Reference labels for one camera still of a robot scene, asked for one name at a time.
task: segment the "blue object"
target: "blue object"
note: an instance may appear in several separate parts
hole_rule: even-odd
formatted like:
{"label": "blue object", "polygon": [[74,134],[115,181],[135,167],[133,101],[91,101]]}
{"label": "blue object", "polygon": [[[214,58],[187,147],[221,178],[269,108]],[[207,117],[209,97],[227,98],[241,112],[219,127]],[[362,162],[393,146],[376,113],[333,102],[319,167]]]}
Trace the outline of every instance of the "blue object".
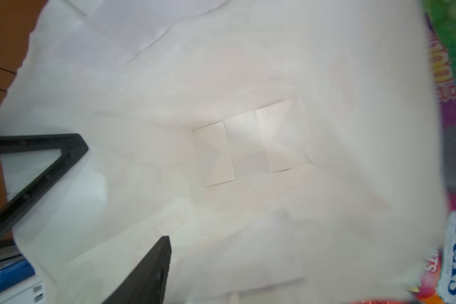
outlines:
{"label": "blue object", "polygon": [[34,268],[27,260],[9,264],[0,270],[0,292],[35,275]]}

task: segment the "black plastic part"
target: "black plastic part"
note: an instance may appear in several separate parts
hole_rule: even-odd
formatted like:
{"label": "black plastic part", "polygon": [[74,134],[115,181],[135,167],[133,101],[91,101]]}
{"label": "black plastic part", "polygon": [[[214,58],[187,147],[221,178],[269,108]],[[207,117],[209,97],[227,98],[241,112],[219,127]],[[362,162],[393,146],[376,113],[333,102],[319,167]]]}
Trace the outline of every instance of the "black plastic part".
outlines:
{"label": "black plastic part", "polygon": [[88,151],[79,134],[0,136],[0,154],[61,149],[61,156],[0,209],[0,240]]}
{"label": "black plastic part", "polygon": [[162,304],[171,252],[169,237],[161,237],[103,304]]}

